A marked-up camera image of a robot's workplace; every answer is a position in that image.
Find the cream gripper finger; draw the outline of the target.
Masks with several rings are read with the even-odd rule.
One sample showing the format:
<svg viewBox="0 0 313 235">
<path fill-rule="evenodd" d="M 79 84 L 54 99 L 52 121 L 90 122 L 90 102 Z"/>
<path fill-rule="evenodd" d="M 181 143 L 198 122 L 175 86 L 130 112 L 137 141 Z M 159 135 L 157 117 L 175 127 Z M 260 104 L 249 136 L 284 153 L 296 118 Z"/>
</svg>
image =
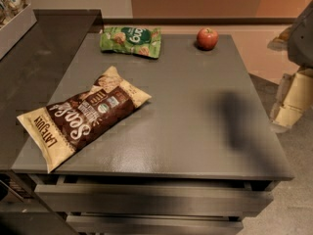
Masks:
<svg viewBox="0 0 313 235">
<path fill-rule="evenodd" d="M 302 117 L 303 112 L 290 107 L 274 105 L 270 112 L 270 126 L 276 133 L 290 130 Z"/>
<path fill-rule="evenodd" d="M 290 90 L 292 82 L 292 76 L 290 74 L 284 74 L 281 78 L 278 90 L 275 96 L 276 102 L 274 103 L 270 112 L 270 119 L 275 119 L 279 113 L 280 108 L 283 106 L 284 100 Z"/>
</svg>

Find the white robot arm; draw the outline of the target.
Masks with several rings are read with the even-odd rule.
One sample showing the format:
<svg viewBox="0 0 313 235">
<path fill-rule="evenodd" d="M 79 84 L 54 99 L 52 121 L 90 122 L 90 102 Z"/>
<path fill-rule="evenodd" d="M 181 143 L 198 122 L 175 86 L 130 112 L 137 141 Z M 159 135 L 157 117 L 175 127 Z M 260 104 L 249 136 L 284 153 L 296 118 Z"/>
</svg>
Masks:
<svg viewBox="0 0 313 235">
<path fill-rule="evenodd" d="M 313 1 L 273 43 L 285 45 L 289 60 L 299 65 L 283 75 L 270 112 L 272 130 L 284 133 L 313 106 Z"/>
</svg>

